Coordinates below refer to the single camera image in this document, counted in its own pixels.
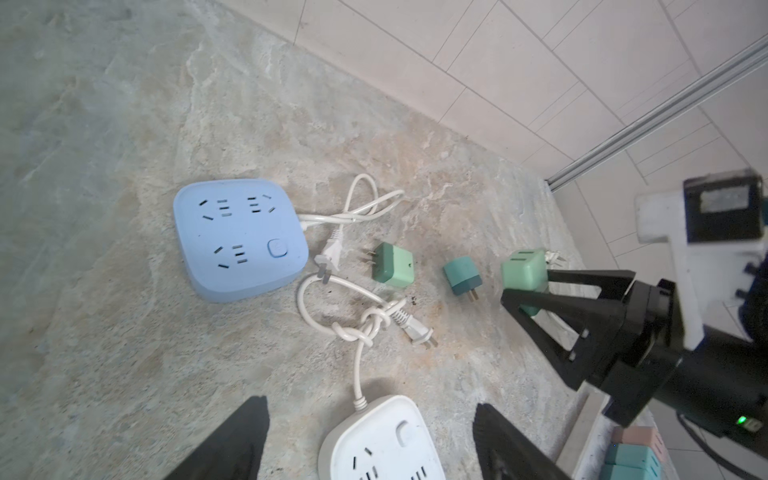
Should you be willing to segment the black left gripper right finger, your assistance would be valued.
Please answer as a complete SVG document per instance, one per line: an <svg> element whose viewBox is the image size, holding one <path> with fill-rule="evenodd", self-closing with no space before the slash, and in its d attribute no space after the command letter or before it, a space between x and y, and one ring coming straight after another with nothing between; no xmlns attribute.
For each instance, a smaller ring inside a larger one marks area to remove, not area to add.
<svg viewBox="0 0 768 480"><path fill-rule="evenodd" d="M476 406L472 433L484 480L569 480L552 460L488 403Z"/></svg>

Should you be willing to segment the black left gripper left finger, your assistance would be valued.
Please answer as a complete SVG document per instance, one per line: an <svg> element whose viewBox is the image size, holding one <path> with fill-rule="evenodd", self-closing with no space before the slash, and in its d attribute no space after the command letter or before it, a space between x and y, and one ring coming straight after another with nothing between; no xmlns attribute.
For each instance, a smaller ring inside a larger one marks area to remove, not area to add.
<svg viewBox="0 0 768 480"><path fill-rule="evenodd" d="M248 398L166 479L256 480L269 427L267 398Z"/></svg>

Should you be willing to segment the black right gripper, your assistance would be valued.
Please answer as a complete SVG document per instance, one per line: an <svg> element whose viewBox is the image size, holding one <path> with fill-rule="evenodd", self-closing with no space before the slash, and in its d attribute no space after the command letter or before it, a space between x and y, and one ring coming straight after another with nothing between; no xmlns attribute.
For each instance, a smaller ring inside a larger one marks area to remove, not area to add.
<svg viewBox="0 0 768 480"><path fill-rule="evenodd" d="M501 303L566 386L587 382L610 395L608 415L619 424L655 399L686 429L766 456L767 343L707 326L697 347L683 348L673 283L652 286L635 276L551 269L550 282L597 287L598 297L506 289Z"/></svg>

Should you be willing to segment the light teal plug adapter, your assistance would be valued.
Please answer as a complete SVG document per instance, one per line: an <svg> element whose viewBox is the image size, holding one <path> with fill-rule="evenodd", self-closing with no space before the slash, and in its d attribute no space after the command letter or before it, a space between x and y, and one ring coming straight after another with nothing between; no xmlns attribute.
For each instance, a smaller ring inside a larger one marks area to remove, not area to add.
<svg viewBox="0 0 768 480"><path fill-rule="evenodd" d="M604 464L624 465L651 470L662 478L662 465L653 451L646 446L613 444L607 452Z"/></svg>

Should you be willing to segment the pink plug adapter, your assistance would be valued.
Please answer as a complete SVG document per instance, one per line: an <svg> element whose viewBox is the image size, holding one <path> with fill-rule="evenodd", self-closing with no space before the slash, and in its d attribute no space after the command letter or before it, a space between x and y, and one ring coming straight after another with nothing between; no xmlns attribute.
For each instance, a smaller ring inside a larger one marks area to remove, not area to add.
<svg viewBox="0 0 768 480"><path fill-rule="evenodd" d="M666 447L656 427L617 426L613 430L611 440L613 443L649 447L661 462L666 459Z"/></svg>

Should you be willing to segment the white multicolour power strip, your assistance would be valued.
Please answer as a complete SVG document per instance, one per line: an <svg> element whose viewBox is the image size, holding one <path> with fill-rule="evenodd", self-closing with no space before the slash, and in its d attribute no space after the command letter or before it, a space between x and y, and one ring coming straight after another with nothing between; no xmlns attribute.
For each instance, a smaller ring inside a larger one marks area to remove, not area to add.
<svg viewBox="0 0 768 480"><path fill-rule="evenodd" d="M555 465L570 479L677 479L649 409L628 427L603 414L609 397L590 388Z"/></svg>

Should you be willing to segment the dark teal plug adapter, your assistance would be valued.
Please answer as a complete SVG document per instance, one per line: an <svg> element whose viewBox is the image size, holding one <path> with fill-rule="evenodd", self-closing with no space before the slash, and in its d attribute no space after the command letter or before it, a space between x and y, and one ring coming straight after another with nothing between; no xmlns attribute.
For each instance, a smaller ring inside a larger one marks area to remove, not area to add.
<svg viewBox="0 0 768 480"><path fill-rule="evenodd" d="M651 470L624 465L604 464L599 480L659 480L658 474Z"/></svg>

